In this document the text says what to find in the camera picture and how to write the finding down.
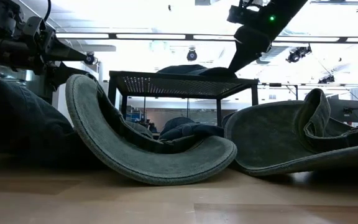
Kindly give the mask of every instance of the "mesh table top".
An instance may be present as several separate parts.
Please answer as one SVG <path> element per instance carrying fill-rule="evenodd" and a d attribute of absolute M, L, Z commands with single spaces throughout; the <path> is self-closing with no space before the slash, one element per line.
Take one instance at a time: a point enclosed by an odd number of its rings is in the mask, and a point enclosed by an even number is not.
<path fill-rule="evenodd" d="M 223 99 L 257 85 L 258 80 L 145 72 L 110 72 L 110 82 L 126 96 Z"/>

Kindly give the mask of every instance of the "ceiling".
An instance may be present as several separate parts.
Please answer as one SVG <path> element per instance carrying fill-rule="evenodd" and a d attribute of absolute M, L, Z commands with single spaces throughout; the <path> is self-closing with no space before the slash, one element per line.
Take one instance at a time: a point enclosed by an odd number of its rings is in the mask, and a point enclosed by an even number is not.
<path fill-rule="evenodd" d="M 47 0 L 14 1 L 22 6 L 26 18 L 45 15 Z M 226 21 L 232 4 L 238 4 L 238 0 L 220 0 L 210 6 L 195 6 L 195 0 L 92 0 L 80 3 L 78 0 L 52 0 L 52 13 L 47 22 L 58 32 L 231 35 L 239 27 Z M 308 2 L 282 35 L 358 36 L 357 9 L 358 5 Z M 67 40 L 65 43 L 84 51 L 86 47 L 98 46 L 98 49 L 110 51 L 111 58 L 119 58 L 120 63 L 127 64 L 123 69 L 148 72 L 188 63 L 227 67 L 236 50 L 233 42 Z M 190 47 L 196 49 L 196 62 L 186 59 Z M 312 44 L 311 55 L 298 63 L 288 63 L 285 59 L 293 47 L 274 47 L 262 57 L 265 63 L 254 62 L 238 74 L 241 78 L 259 78 L 262 82 L 317 83 L 319 78 L 332 73 L 338 83 L 358 83 L 358 45 Z"/>

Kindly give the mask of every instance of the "black metal table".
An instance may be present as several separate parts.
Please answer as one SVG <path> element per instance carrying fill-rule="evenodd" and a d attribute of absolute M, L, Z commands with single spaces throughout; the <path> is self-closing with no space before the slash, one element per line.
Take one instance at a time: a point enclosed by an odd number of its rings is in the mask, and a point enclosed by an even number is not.
<path fill-rule="evenodd" d="M 122 95 L 121 113 L 124 117 L 126 117 L 128 96 L 216 100 L 218 126 L 221 126 L 221 100 L 251 88 L 252 105 L 258 105 L 257 85 L 258 80 L 243 78 L 110 71 L 108 97 L 115 105 L 116 90 L 120 91 Z"/>

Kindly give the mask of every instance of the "computer monitor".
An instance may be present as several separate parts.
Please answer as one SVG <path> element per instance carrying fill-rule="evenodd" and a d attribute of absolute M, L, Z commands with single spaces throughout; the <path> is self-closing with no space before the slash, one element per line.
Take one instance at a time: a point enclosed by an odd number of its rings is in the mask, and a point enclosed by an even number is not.
<path fill-rule="evenodd" d="M 346 108 L 358 108 L 357 100 L 328 99 L 331 107 L 331 117 L 341 122 L 358 123 L 358 110 L 346 111 Z"/>

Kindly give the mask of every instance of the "wooden floor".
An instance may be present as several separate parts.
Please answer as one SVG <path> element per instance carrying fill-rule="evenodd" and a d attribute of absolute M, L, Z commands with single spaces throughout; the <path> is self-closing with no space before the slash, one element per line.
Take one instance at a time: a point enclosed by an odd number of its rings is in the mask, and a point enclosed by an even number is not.
<path fill-rule="evenodd" d="M 226 169 L 154 187 L 111 170 L 45 170 L 0 156 L 0 224 L 358 224 L 358 170 L 256 179 Z"/>

